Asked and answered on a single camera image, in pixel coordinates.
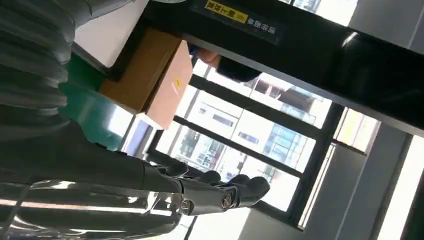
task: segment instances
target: window pane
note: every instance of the window pane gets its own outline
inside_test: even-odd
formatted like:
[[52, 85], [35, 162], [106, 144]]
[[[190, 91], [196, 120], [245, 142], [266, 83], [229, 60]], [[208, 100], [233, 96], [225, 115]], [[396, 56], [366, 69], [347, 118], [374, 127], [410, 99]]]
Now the window pane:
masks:
[[294, 6], [347, 26], [358, 0], [295, 0]]
[[332, 103], [329, 99], [266, 73], [262, 73], [259, 78], [250, 82], [236, 82], [216, 73], [214, 68], [207, 72], [206, 64], [200, 60], [197, 61], [195, 69], [199, 70], [194, 72], [196, 75], [205, 76], [209, 81], [318, 128], [323, 126]]
[[287, 210], [299, 182], [297, 177], [176, 122], [164, 132], [156, 149], [202, 172], [215, 170], [223, 182], [239, 174], [262, 176], [271, 184], [264, 201], [282, 211]]
[[380, 122], [350, 108], [345, 108], [334, 138], [365, 152]]
[[[188, 91], [196, 91], [196, 88], [190, 88]], [[197, 95], [191, 96], [191, 107], [185, 108], [186, 112], [178, 112], [178, 116], [300, 172], [305, 169], [315, 145], [314, 139], [207, 92], [199, 91]]]

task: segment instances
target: person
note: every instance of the person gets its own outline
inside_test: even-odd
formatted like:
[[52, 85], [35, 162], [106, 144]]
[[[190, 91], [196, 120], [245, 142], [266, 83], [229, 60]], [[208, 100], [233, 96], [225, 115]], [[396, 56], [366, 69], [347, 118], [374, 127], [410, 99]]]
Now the person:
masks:
[[256, 69], [221, 56], [214, 51], [193, 44], [189, 44], [188, 49], [190, 55], [196, 56], [205, 64], [215, 68], [218, 74], [233, 81], [240, 83], [250, 82], [261, 74], [261, 72]]

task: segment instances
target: yellow label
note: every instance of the yellow label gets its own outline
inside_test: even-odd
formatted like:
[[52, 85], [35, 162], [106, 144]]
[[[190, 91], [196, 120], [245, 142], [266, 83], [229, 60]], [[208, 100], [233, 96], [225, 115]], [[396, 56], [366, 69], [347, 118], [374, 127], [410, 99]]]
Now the yellow label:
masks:
[[204, 8], [242, 24], [245, 24], [249, 18], [249, 15], [241, 11], [234, 10], [231, 7], [212, 0], [208, 0]]
[[178, 89], [180, 89], [180, 88], [181, 88], [181, 82], [180, 82], [180, 80], [178, 79], [178, 77], [177, 77], [177, 78], [175, 78], [175, 84], [176, 84], [176, 87], [177, 87]]

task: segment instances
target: cardboard box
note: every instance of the cardboard box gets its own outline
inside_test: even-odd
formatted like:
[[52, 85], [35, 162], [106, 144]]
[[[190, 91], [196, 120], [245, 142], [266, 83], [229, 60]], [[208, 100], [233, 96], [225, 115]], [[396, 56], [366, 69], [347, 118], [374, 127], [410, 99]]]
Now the cardboard box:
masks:
[[100, 93], [158, 129], [167, 129], [193, 74], [187, 42], [149, 28], [120, 81]]

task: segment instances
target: window frame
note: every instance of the window frame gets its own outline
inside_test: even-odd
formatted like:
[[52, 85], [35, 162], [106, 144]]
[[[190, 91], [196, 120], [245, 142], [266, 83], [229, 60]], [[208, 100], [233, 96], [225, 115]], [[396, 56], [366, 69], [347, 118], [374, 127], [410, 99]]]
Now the window frame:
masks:
[[[305, 137], [314, 139], [316, 141], [315, 146], [312, 149], [312, 153], [310, 155], [309, 161], [306, 165], [306, 168], [304, 172], [302, 173], [300, 171], [297, 171], [291, 168], [290, 166], [285, 165], [284, 163], [276, 161], [262, 153], [249, 149], [248, 147], [245, 147], [215, 132], [212, 132], [204, 127], [201, 127], [193, 122], [186, 120], [188, 118], [189, 111], [187, 111], [184, 117], [176, 115], [173, 119], [174, 122], [180, 124], [181, 127], [184, 127], [184, 126], [188, 127], [189, 129], [193, 131], [196, 131], [230, 148], [233, 148], [265, 164], [268, 164], [270, 167], [273, 167], [277, 170], [283, 171], [285, 173], [288, 173], [290, 175], [293, 175], [299, 178], [299, 183], [296, 187], [296, 190], [294, 192], [293, 198], [289, 204], [287, 211], [282, 211], [264, 201], [258, 202], [256, 205], [252, 206], [251, 208], [256, 209], [283, 223], [286, 223], [298, 230], [302, 230], [301, 228], [299, 228], [300, 219], [302, 217], [304, 210], [307, 207], [308, 199], [311, 195], [313, 186], [320, 172], [321, 166], [325, 160], [327, 151], [333, 141], [333, 136], [335, 135], [337, 126], [339, 124], [340, 119], [342, 118], [342, 114], [345, 107], [333, 102], [330, 106], [330, 109], [328, 111], [324, 124], [322, 128], [320, 129], [309, 123], [303, 122], [302, 120], [294, 116], [291, 116], [284, 112], [273, 109], [267, 105], [264, 105], [251, 98], [248, 98], [247, 96], [244, 96], [240, 93], [237, 93], [228, 88], [225, 88], [224, 86], [211, 82], [205, 78], [206, 74], [203, 77], [193, 74], [189, 82], [189, 85], [192, 87], [195, 87], [197, 91], [199, 92], [204, 91], [212, 96], [215, 96], [219, 99], [229, 102], [230, 104], [233, 104], [239, 108], [242, 108], [245, 110], [248, 109], [253, 114], [256, 114], [266, 120], [274, 122], [275, 124], [278, 124], [290, 131], [294, 131], [297, 135], [304, 135]], [[279, 131], [276, 132], [277, 137], [286, 139], [285, 137], [282, 136], [282, 132], [283, 130], [279, 129]], [[148, 153], [147, 159], [149, 161], [153, 161], [161, 165], [166, 165], [166, 166], [172, 165], [176, 163], [176, 161], [178, 160], [156, 150], [156, 146], [158, 145], [162, 134], [163, 134], [162, 130], [157, 131], [157, 133], [155, 134], [153, 141], [147, 150], [147, 153]], [[203, 173], [200, 170], [195, 169], [193, 167], [189, 167], [188, 175], [193, 177], [199, 177], [202, 174]]]

